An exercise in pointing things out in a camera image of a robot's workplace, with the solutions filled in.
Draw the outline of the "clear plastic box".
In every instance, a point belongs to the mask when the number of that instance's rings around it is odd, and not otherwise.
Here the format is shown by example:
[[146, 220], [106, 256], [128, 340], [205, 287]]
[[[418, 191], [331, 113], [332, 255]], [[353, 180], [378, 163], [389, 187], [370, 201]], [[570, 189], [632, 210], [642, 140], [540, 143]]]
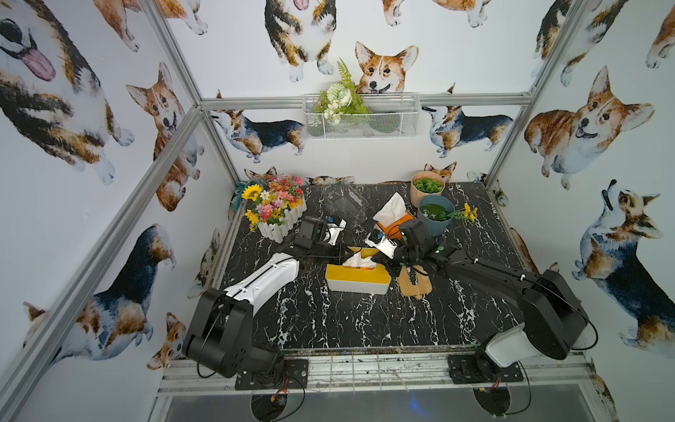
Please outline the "clear plastic box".
[[335, 184], [323, 189], [322, 204], [327, 215], [354, 226], [365, 223], [367, 202], [352, 185]]

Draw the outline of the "yellow bamboo box lid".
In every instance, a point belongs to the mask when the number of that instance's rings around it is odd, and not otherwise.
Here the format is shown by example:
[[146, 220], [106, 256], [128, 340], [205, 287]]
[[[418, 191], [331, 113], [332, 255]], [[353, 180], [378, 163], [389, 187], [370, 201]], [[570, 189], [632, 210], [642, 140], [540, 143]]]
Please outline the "yellow bamboo box lid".
[[[348, 258], [355, 253], [362, 258], [372, 258], [379, 252], [375, 248], [357, 248], [353, 246], [347, 250]], [[327, 281], [362, 282], [377, 285], [390, 284], [391, 281], [390, 274], [382, 264], [376, 264], [373, 268], [345, 267], [343, 265], [329, 264], [326, 267], [325, 279]]]

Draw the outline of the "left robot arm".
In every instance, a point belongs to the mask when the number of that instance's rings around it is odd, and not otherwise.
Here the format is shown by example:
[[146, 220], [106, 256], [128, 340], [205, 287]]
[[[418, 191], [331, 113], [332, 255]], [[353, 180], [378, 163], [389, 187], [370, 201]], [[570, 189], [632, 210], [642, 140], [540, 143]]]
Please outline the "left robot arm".
[[248, 375], [276, 385], [285, 380], [281, 352], [253, 342], [253, 319], [274, 295], [295, 281], [308, 258], [338, 260], [337, 239], [347, 222], [338, 217], [302, 218], [298, 233], [282, 242], [272, 257], [242, 281], [207, 289], [198, 301], [183, 343], [183, 355], [215, 375]]

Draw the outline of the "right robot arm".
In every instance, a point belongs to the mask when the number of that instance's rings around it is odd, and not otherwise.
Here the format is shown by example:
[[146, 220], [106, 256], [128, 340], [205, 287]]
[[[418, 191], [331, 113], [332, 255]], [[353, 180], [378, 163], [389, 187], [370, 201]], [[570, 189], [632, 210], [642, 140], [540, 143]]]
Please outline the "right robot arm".
[[417, 219], [401, 228], [393, 255], [399, 267], [421, 267], [432, 279], [465, 281], [499, 297], [522, 314], [521, 324], [492, 336], [476, 352], [480, 369], [503, 369], [537, 355], [565, 360], [589, 318], [567, 281], [556, 271], [542, 274], [474, 258], [462, 246], [439, 243]]

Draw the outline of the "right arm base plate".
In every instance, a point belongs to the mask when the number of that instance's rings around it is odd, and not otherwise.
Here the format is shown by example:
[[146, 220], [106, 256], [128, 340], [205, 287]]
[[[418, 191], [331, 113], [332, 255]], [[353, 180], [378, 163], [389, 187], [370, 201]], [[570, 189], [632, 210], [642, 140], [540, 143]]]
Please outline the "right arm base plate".
[[448, 355], [449, 376], [454, 384], [521, 383], [525, 376], [518, 363], [499, 367], [487, 356], [478, 354]]

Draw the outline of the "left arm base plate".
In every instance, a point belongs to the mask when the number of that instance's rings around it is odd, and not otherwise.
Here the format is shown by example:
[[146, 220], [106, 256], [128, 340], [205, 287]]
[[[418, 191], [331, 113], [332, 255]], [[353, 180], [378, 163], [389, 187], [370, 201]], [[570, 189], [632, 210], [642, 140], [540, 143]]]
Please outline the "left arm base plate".
[[244, 371], [238, 374], [235, 390], [303, 390], [307, 388], [308, 378], [308, 360], [280, 360], [268, 373]]

